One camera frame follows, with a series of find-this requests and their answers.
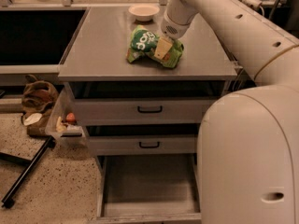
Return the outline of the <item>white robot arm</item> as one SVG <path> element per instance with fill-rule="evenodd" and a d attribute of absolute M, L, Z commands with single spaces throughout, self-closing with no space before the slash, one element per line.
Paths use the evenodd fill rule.
<path fill-rule="evenodd" d="M 299 224 L 298 40 L 238 0 L 170 0 L 163 32 L 182 37 L 196 14 L 255 83 L 201 121 L 202 224 Z"/>

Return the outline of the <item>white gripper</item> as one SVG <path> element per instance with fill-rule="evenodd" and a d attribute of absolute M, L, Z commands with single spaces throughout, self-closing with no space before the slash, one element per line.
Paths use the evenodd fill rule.
<path fill-rule="evenodd" d="M 161 22 L 161 31 L 164 35 L 167 35 L 170 38 L 164 36 L 159 38 L 156 50 L 154 52 L 154 57 L 157 59 L 163 59 L 173 46 L 174 41 L 172 39 L 179 39 L 183 37 L 188 28 L 188 24 L 177 24 L 170 20 L 167 13 L 164 13 L 164 18 Z"/>

